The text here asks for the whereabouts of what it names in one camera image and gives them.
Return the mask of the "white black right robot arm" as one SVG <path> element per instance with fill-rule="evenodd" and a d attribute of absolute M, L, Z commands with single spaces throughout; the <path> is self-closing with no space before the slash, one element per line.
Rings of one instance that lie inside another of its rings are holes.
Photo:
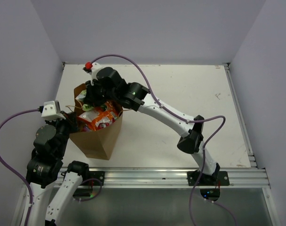
<path fill-rule="evenodd" d="M 219 179 L 220 167 L 205 147 L 202 116 L 192 118 L 176 110 L 169 113 L 166 111 L 167 106 L 153 98 L 148 88 L 137 82 L 126 83 L 111 67 L 96 64 L 90 69 L 84 67 L 83 70 L 91 76 L 85 83 L 85 104 L 101 106 L 107 101 L 114 101 L 123 108 L 160 121 L 180 136 L 177 148 L 193 157 L 202 172 L 204 183 L 212 185 Z"/>

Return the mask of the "green small snack packet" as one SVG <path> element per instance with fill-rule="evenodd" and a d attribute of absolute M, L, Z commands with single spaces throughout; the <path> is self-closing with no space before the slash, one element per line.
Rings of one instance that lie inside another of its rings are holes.
<path fill-rule="evenodd" d="M 75 97 L 75 100 L 80 104 L 81 109 L 85 112 L 93 109 L 93 106 L 89 104 L 85 104 L 84 102 L 86 94 L 87 94 L 87 91 L 83 90 Z"/>

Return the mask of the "orange white snack packet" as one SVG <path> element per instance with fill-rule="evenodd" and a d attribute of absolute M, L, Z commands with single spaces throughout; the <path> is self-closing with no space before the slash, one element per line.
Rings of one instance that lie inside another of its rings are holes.
<path fill-rule="evenodd" d="M 78 116 L 78 119 L 88 125 L 92 131 L 96 131 L 96 123 L 99 121 L 112 121 L 112 124 L 118 119 L 118 115 L 113 111 L 98 112 L 95 109 L 86 111 Z"/>

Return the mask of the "pink small snack packet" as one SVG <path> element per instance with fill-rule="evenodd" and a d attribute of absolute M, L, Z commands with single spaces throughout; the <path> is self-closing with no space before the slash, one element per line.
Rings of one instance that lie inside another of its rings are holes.
<path fill-rule="evenodd" d="M 112 121 L 99 121 L 97 122 L 96 125 L 96 130 L 100 130 L 103 128 L 106 128 L 112 124 Z"/>

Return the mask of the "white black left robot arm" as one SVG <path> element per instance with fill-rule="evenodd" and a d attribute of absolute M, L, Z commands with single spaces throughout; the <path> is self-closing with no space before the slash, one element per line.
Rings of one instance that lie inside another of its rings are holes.
<path fill-rule="evenodd" d="M 32 157 L 27 165 L 29 187 L 21 220 L 23 226 L 59 225 L 77 187 L 89 182 L 88 164 L 73 161 L 68 165 L 56 195 L 50 199 L 63 165 L 69 136 L 78 130 L 75 113 L 64 113 L 63 116 L 63 119 L 46 121 L 46 125 L 37 131 Z"/>

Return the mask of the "purple candy packet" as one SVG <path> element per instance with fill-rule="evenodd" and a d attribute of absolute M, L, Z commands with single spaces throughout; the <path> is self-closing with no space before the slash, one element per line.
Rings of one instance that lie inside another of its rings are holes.
<path fill-rule="evenodd" d="M 86 124 L 80 126 L 80 132 L 91 132 L 91 131 L 92 131 L 91 128 Z"/>

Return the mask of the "red snack packet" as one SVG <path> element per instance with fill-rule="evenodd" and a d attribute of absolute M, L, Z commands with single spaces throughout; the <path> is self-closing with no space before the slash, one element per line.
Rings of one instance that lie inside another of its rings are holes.
<path fill-rule="evenodd" d="M 114 106 L 112 101 L 107 101 L 104 104 L 101 104 L 100 106 L 97 106 L 95 108 L 98 112 L 105 112 L 105 111 L 116 111 L 116 107 Z"/>

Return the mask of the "brown paper bag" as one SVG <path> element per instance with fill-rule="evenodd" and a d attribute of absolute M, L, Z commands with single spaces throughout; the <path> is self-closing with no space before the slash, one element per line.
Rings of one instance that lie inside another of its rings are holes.
<path fill-rule="evenodd" d="M 74 108 L 72 111 L 77 113 L 77 117 L 85 112 L 81 109 L 80 104 L 75 100 L 75 97 L 83 90 L 85 90 L 84 84 L 76 87 L 74 89 L 74 104 L 67 106 L 69 109 L 72 107 Z M 119 117 L 113 124 L 97 131 L 80 132 L 80 126 L 84 123 L 77 118 L 79 132 L 70 134 L 70 140 L 88 158 L 109 160 L 112 155 L 121 130 L 123 112 L 125 111 L 118 103 L 114 101 L 112 102 L 116 107 L 116 113 Z"/>

